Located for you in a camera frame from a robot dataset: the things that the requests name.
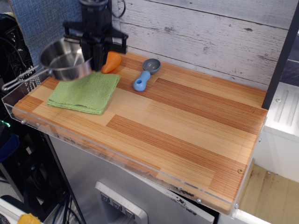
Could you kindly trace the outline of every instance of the carrot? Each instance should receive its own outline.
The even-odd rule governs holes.
[[[102,73],[107,74],[116,69],[121,63],[121,56],[115,51],[109,51],[106,64],[102,66]]]

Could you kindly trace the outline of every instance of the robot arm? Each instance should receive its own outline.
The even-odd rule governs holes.
[[[80,0],[80,3],[82,22],[65,21],[65,37],[80,41],[84,59],[93,58],[92,69],[100,71],[109,51],[127,52],[128,35],[112,26],[112,0]],[[70,29],[83,35],[70,34]],[[121,44],[113,43],[112,38],[120,38]]]

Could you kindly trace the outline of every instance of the screw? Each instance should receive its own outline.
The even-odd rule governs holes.
[[[238,173],[239,173],[239,174],[243,174],[243,173],[244,173],[244,170],[243,170],[243,169],[238,169]]]

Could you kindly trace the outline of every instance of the green towel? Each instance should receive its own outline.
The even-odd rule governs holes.
[[[47,105],[102,114],[119,80],[119,75],[93,72],[79,80],[60,81]]]

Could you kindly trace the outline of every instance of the whitewashed wood panel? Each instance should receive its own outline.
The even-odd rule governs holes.
[[[287,30],[146,0],[126,3],[121,29],[131,49],[257,88],[269,84]]]
[[[150,0],[289,29],[298,0]]]

